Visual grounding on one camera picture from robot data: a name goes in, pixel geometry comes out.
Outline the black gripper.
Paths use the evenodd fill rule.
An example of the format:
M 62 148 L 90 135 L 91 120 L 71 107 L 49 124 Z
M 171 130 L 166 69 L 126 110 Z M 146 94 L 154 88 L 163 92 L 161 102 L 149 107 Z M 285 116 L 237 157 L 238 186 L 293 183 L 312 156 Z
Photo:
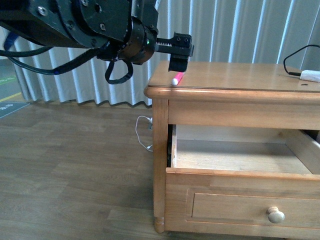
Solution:
M 119 60 L 135 65 L 142 65 L 155 52 L 170 54 L 168 71 L 186 72 L 189 57 L 193 55 L 194 45 L 188 34 L 174 33 L 170 39 L 158 38 L 152 26 L 146 26 L 137 18 L 132 17 L 130 29 L 124 43 L 111 42 L 108 47 L 97 55 L 97 58 L 108 62 Z

